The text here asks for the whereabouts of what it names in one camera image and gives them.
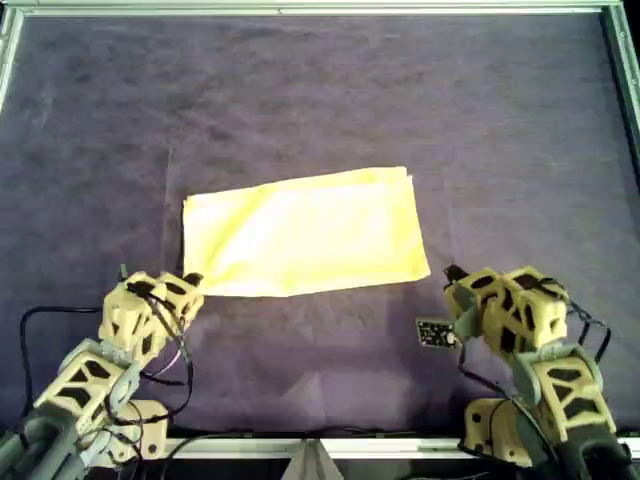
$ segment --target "wire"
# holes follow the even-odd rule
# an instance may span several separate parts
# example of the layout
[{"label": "wire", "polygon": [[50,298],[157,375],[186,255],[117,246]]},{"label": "wire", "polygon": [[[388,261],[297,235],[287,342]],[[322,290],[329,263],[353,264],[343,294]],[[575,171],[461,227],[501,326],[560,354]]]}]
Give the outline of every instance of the wire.
[{"label": "wire", "polygon": [[156,372],[148,374],[150,377],[150,380],[155,380],[157,376],[162,375],[163,373],[166,373],[171,367],[173,367],[176,364],[176,362],[180,358],[180,355],[181,355],[180,350],[179,349],[176,350],[176,353],[173,354],[173,357],[171,357],[171,359],[167,363],[165,363],[160,370],[157,370]]},{"label": "wire", "polygon": [[[438,477],[442,478],[442,480],[475,480],[476,478],[484,477],[485,475],[489,475],[492,472],[480,472],[474,473],[473,475],[465,475],[464,477]],[[405,480],[435,480],[433,477],[409,477]]]},{"label": "wire", "polygon": [[[178,332],[180,334],[180,338],[184,341],[184,324],[185,324],[185,320],[184,317],[180,317],[178,318],[178,316],[175,313],[175,306],[166,301],[163,300],[162,298],[157,297],[156,295],[154,295],[153,293],[149,293],[147,295],[143,295],[142,297],[144,300],[147,301],[147,303],[149,303],[149,300],[155,300],[156,302],[158,302],[160,305],[162,305],[168,312],[171,313],[171,319],[173,320],[173,322],[176,324],[176,327],[178,328]],[[168,324],[166,323],[166,320],[164,318],[164,316],[161,316],[161,321],[164,321],[164,327],[167,328]]]},{"label": "wire", "polygon": [[147,372],[140,372],[140,376],[145,380],[149,380],[150,382],[157,383],[159,385],[165,385],[167,387],[184,387],[187,385],[186,382],[181,380],[165,380],[163,378],[155,378],[153,374]]},{"label": "wire", "polygon": [[138,441],[137,442],[132,442],[132,444],[131,444],[131,447],[136,452],[136,467],[133,470],[133,473],[131,474],[131,476],[129,477],[129,480],[133,480],[134,478],[136,478],[136,475],[138,474],[138,469],[140,467],[142,467],[142,471],[143,471],[142,478],[146,477],[146,472],[144,471],[144,458],[142,457],[142,451],[140,450],[140,447],[142,446],[142,437],[144,435],[144,427],[143,427],[143,423],[142,423],[142,412],[140,411],[140,409],[133,402],[129,402],[129,405],[131,405],[131,407],[138,414],[138,421],[139,421],[138,427],[140,428],[140,435],[138,435]]},{"label": "wire", "polygon": [[464,366],[465,359],[466,359],[466,348],[465,348],[465,344],[463,343],[462,349],[460,351],[460,357],[458,359],[458,370],[460,371],[460,373],[462,373],[465,377],[480,383],[481,385],[485,386],[491,391],[498,393],[499,395],[506,398],[507,400],[511,400],[511,402],[513,402],[513,405],[527,419],[531,427],[533,427],[533,429],[535,430],[540,440],[542,440],[543,448],[547,452],[547,455],[549,455],[549,457],[551,457],[554,462],[559,463],[558,455],[556,454],[555,450],[551,446],[551,443],[549,442],[544,432],[540,428],[540,425],[538,425],[538,422],[536,422],[535,418],[533,418],[531,413],[529,413],[527,408],[520,402],[520,400],[518,400],[515,396],[509,394],[504,388],[498,385],[498,383],[492,382],[489,379],[481,375],[478,375],[475,372],[467,370]]},{"label": "wire", "polygon": [[[133,451],[136,454],[136,457],[135,457],[135,468],[133,469],[133,472],[131,473],[131,476],[129,477],[129,480],[133,480],[138,475],[138,470],[140,470],[140,467],[143,466],[143,461],[144,461],[144,458],[142,457],[142,451],[140,450],[140,447],[137,445],[137,443],[140,442],[141,439],[138,440],[138,442],[135,442],[135,441],[131,440],[129,437],[127,437],[126,435],[124,435],[123,433],[118,433],[118,432],[112,432],[112,433],[113,433],[113,436],[118,441],[120,441],[120,443],[133,448]],[[114,460],[113,456],[111,455],[111,452],[109,452],[109,453],[110,453],[111,460],[116,465],[121,465],[123,467],[123,469],[118,472],[118,477],[117,478],[118,478],[118,480],[120,480],[122,472],[126,468],[127,463],[129,463],[131,460],[127,460],[124,463],[119,463],[119,462]]]},{"label": "wire", "polygon": [[171,316],[173,317],[173,320],[176,324],[176,326],[178,326],[178,329],[181,333],[181,336],[179,337],[178,335],[175,334],[175,332],[173,331],[173,329],[169,326],[169,324],[167,323],[167,320],[164,317],[164,314],[160,311],[160,309],[158,308],[158,306],[156,305],[156,299],[153,298],[150,299],[151,295],[147,295],[147,296],[142,296],[142,298],[147,302],[147,304],[149,305],[149,307],[151,308],[151,311],[155,314],[155,316],[158,318],[158,321],[162,324],[162,326],[164,327],[164,329],[167,331],[167,334],[172,338],[172,340],[176,343],[176,345],[178,346],[183,359],[185,360],[186,363],[186,368],[187,368],[187,398],[186,400],[182,403],[182,405],[180,405],[177,408],[174,408],[172,410],[170,410],[169,412],[167,412],[164,415],[153,415],[149,418],[145,418],[144,420],[142,420],[141,422],[136,422],[133,420],[127,420],[127,419],[123,419],[123,418],[119,418],[115,415],[115,413],[113,412],[111,405],[109,404],[109,399],[105,398],[104,401],[104,406],[105,406],[105,410],[107,412],[107,415],[109,416],[109,419],[115,424],[115,425],[137,425],[140,423],[157,423],[160,422],[162,420],[169,420],[169,419],[173,419],[176,415],[178,415],[182,410],[184,410],[186,408],[186,406],[189,404],[189,401],[191,400],[191,395],[193,393],[193,376],[194,376],[194,368],[193,368],[193,362],[191,360],[191,353],[189,352],[189,350],[187,349],[187,346],[184,343],[184,331],[182,330],[181,327],[181,322],[180,320],[177,319],[175,313],[173,312],[173,310],[169,310],[171,313]]},{"label": "wire", "polygon": [[589,333],[591,325],[597,325],[605,330],[604,338],[602,339],[602,342],[600,342],[600,346],[598,347],[598,350],[594,356],[595,362],[600,363],[600,360],[604,356],[604,353],[607,351],[607,347],[609,346],[609,342],[611,341],[611,335],[612,335],[611,328],[603,321],[593,318],[589,312],[587,312],[584,308],[582,308],[573,300],[570,300],[570,299],[567,300],[563,295],[560,295],[558,292],[554,292],[553,290],[550,290],[547,287],[545,287],[546,284],[557,285],[563,290],[566,290],[566,289],[555,278],[551,278],[551,277],[541,278],[540,281],[534,286],[534,288],[536,288],[537,290],[540,290],[541,292],[546,293],[547,295],[551,296],[552,298],[555,298],[556,300],[564,302],[567,305],[567,307],[569,307],[567,310],[567,316],[570,316],[576,313],[578,314],[578,318],[584,323],[584,326],[582,327],[582,332],[580,333],[580,337],[578,338],[579,345],[584,344],[584,341],[587,338],[587,334]]},{"label": "wire", "polygon": [[93,428],[93,429],[89,430],[88,432],[85,432],[82,435],[80,435],[78,437],[78,439],[75,441],[76,446],[78,446],[78,444],[81,443],[89,435],[93,435],[93,434],[99,433],[99,432],[107,432],[107,433],[109,433],[110,434],[109,440],[111,440],[111,438],[113,437],[113,432],[111,430],[109,430],[107,427],[104,427],[104,426],[96,427],[96,428]]},{"label": "wire", "polygon": [[509,400],[506,398],[500,401],[494,408],[491,410],[491,414],[489,415],[489,444],[491,445],[491,455],[495,455],[495,451],[493,448],[493,416],[498,411],[498,409],[507,403]]},{"label": "wire", "polygon": [[31,375],[31,363],[29,361],[29,348],[27,346],[27,323],[37,313],[99,313],[102,307],[60,307],[37,306],[27,310],[20,319],[20,355],[22,357],[22,370],[24,371],[24,406],[21,417],[26,417],[33,404],[33,377]]},{"label": "wire", "polygon": [[171,463],[173,462],[175,456],[178,454],[180,450],[182,450],[184,447],[186,447],[190,443],[193,443],[197,440],[206,440],[211,438],[224,438],[224,437],[228,437],[228,435],[224,433],[210,433],[207,435],[199,435],[197,437],[187,438],[183,440],[178,445],[176,445],[173,450],[171,450],[169,455],[167,455],[167,458],[164,461],[164,465],[162,465],[162,470],[160,471],[159,480],[165,480],[167,471],[169,470],[169,467],[171,466]]}]

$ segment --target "yellow cloth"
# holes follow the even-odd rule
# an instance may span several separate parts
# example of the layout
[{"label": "yellow cloth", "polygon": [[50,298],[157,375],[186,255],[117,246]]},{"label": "yellow cloth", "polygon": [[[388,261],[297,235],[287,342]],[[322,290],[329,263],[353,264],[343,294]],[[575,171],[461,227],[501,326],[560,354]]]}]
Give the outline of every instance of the yellow cloth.
[{"label": "yellow cloth", "polygon": [[413,184],[368,168],[194,195],[184,269],[207,295],[287,297],[424,278]]}]

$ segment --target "metal frame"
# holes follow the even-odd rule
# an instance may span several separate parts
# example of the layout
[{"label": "metal frame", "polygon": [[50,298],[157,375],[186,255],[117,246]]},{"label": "metal frame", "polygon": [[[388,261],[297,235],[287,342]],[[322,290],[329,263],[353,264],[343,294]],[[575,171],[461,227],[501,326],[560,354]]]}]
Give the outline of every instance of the metal frame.
[{"label": "metal frame", "polygon": [[[5,0],[0,29],[0,110],[25,17],[151,15],[469,15],[601,13],[621,93],[634,165],[640,169],[640,69],[620,0]],[[168,439],[168,455],[183,439]],[[640,459],[640,438],[621,440]],[[291,458],[300,439],[196,440],[176,458]],[[456,439],[323,439],[334,459],[470,459]]]},{"label": "metal frame", "polygon": [[[184,439],[169,438],[164,456]],[[291,458],[299,438],[215,438],[194,440],[179,450],[175,458],[208,460],[274,460]],[[458,449],[454,438],[323,438],[322,444],[334,460],[474,460]],[[633,459],[640,459],[640,438],[620,439]]]}]

